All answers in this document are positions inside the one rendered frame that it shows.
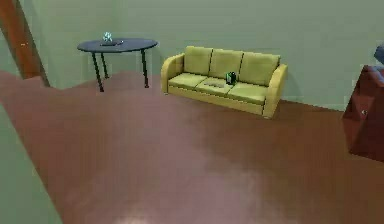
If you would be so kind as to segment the brown wooden room door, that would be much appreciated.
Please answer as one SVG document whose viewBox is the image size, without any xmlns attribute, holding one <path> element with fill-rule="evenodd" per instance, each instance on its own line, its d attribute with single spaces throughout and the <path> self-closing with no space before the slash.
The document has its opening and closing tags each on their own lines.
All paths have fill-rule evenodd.
<svg viewBox="0 0 384 224">
<path fill-rule="evenodd" d="M 0 0 L 0 29 L 21 77 L 38 77 L 50 87 L 20 0 Z"/>
</svg>

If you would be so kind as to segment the yellow three-seat sofa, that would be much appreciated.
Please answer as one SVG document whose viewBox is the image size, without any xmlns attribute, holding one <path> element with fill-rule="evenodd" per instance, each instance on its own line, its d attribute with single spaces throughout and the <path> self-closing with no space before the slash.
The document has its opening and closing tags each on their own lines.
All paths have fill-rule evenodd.
<svg viewBox="0 0 384 224">
<path fill-rule="evenodd" d="M 161 68 L 161 90 L 270 119 L 282 96 L 288 66 L 274 54 L 188 46 L 167 58 Z M 226 74 L 235 72 L 234 85 Z M 204 83 L 225 84 L 224 88 Z"/>
</svg>

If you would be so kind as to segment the dark red wooden cabinet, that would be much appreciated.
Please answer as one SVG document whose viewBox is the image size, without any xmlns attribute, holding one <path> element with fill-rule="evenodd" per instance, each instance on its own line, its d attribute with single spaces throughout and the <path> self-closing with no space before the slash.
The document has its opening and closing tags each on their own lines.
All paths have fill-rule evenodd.
<svg viewBox="0 0 384 224">
<path fill-rule="evenodd" d="M 342 120 L 349 152 L 384 163 L 384 66 L 362 68 Z"/>
</svg>

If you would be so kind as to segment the dark blue rounded object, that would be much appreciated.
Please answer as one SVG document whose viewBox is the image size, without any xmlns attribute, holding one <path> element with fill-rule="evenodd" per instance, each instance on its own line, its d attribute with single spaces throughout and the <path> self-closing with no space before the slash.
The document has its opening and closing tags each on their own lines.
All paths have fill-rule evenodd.
<svg viewBox="0 0 384 224">
<path fill-rule="evenodd" d="M 376 48 L 374 58 L 384 65 L 384 44 L 381 44 Z"/>
</svg>

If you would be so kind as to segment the dark blue oval table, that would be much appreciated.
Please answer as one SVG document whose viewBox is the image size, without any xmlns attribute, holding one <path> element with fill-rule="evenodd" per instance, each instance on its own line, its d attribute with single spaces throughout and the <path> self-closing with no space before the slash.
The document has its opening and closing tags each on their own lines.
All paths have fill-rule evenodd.
<svg viewBox="0 0 384 224">
<path fill-rule="evenodd" d="M 102 84 L 100 70 L 97 63 L 96 55 L 99 54 L 101 57 L 104 77 L 109 78 L 107 66 L 105 62 L 105 54 L 117 54 L 117 53 L 128 53 L 128 52 L 139 52 L 141 54 L 141 62 L 144 76 L 144 87 L 149 87 L 148 81 L 148 71 L 147 71 L 147 62 L 146 62 L 146 50 L 154 48 L 158 45 L 158 42 L 153 39 L 145 38 L 115 38 L 113 41 L 123 40 L 124 42 L 121 45 L 117 46 L 100 46 L 101 41 L 104 40 L 90 40 L 80 43 L 77 46 L 77 49 L 82 52 L 90 53 L 92 56 L 92 61 L 96 73 L 96 79 L 98 82 L 99 91 L 103 92 L 104 87 Z"/>
</svg>

